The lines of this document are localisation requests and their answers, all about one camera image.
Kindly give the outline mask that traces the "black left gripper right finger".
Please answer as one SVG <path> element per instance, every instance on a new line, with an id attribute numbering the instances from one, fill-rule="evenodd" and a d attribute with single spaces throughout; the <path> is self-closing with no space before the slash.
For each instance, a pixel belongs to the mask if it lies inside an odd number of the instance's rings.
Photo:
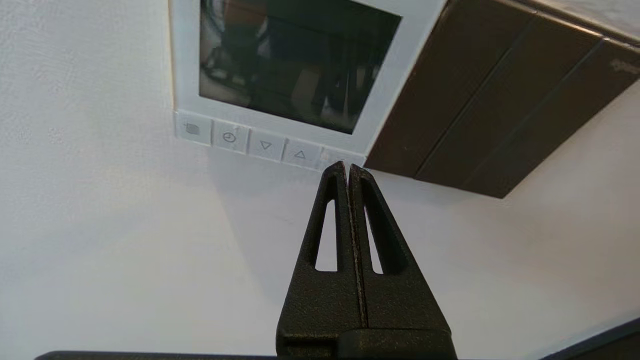
<path id="1" fill-rule="evenodd" d="M 365 326 L 450 330 L 377 181 L 357 165 L 349 170 L 349 202 Z"/>

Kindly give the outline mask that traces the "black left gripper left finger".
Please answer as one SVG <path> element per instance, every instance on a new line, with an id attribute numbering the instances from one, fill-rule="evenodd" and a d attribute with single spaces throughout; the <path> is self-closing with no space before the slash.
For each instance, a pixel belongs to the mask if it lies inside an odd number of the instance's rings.
<path id="1" fill-rule="evenodd" d="M 336 271 L 316 268 L 329 202 L 334 203 Z M 354 226 L 346 168 L 339 161 L 322 173 L 301 248 L 276 326 L 279 352 L 334 352 L 340 335 L 363 322 Z"/>

